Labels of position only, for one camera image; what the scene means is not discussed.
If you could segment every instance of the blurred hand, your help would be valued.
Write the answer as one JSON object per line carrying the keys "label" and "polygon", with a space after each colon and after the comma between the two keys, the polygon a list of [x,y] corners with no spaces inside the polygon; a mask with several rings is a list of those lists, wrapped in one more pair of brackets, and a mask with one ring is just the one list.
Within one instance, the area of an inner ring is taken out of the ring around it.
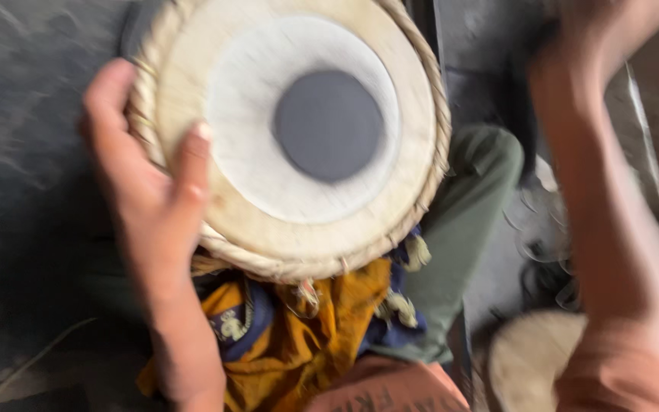
{"label": "blurred hand", "polygon": [[183,138],[174,178],[149,162],[129,135],[124,107],[133,65],[116,59],[84,95],[81,125],[95,160],[119,240],[142,298],[169,299],[190,281],[190,258],[207,199],[210,131],[197,122]]}

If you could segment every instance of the yellow cloth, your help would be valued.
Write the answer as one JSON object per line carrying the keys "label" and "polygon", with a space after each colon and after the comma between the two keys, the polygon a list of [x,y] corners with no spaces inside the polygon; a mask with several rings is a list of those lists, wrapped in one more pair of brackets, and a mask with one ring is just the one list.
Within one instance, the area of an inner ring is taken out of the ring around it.
{"label": "yellow cloth", "polygon": [[[383,301],[389,285],[388,259],[376,259],[344,276],[315,281],[320,305],[313,319],[295,314],[308,309],[305,302],[297,302],[292,286],[275,285],[284,305],[277,308],[273,322],[240,360],[223,364],[228,377],[226,410],[302,410],[350,370],[373,310]],[[202,307],[206,314],[214,314],[242,302],[242,282],[230,282],[210,295]],[[147,396],[156,392],[153,360],[141,371],[137,385]]]}

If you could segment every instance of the leg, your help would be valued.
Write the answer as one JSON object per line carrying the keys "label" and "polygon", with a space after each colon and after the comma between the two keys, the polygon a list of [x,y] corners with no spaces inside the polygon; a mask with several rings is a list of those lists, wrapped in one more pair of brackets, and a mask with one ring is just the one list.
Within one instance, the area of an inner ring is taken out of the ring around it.
{"label": "leg", "polygon": [[426,335],[403,348],[371,347],[399,359],[452,359],[447,332],[459,313],[495,219],[520,176],[523,155],[515,136],[498,127],[464,127],[452,138],[450,165],[456,176],[439,187],[422,220],[431,261],[409,274],[405,295],[428,323]]}

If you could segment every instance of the forearm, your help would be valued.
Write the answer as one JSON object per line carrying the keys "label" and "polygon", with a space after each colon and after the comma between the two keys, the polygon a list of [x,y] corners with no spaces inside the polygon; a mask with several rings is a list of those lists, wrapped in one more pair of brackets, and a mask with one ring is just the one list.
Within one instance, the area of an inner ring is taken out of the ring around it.
{"label": "forearm", "polygon": [[543,126],[563,187],[583,304],[592,323],[648,325],[643,345],[659,356],[659,227],[612,129],[603,90],[577,80],[570,86],[563,120]]}
{"label": "forearm", "polygon": [[143,291],[163,394],[178,410],[222,410],[225,372],[215,333],[187,278],[165,293]]}

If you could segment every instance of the braided rope rim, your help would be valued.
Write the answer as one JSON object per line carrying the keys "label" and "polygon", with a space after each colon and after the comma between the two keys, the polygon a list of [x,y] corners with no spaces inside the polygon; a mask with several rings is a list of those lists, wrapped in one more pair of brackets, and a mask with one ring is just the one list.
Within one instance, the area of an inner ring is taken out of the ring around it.
{"label": "braided rope rim", "polygon": [[[128,119],[131,133],[139,138],[152,162],[166,169],[164,152],[154,124],[156,112],[156,90],[159,69],[165,52],[172,43],[182,24],[188,20],[195,8],[208,0],[166,0],[151,24],[141,44],[139,55],[134,59],[137,75],[130,96]],[[374,0],[406,35],[416,51],[429,84],[434,100],[436,115],[436,149],[431,169],[416,202],[406,215],[388,233],[370,245],[342,257],[324,260],[276,259],[266,257],[230,243],[224,236],[203,222],[200,244],[218,259],[277,283],[296,282],[304,278],[326,278],[337,276],[367,265],[371,260],[398,246],[408,232],[418,224],[428,205],[434,199],[436,189],[449,171],[447,155],[452,133],[451,115],[442,83],[439,64],[426,39],[408,16],[400,0]]]}

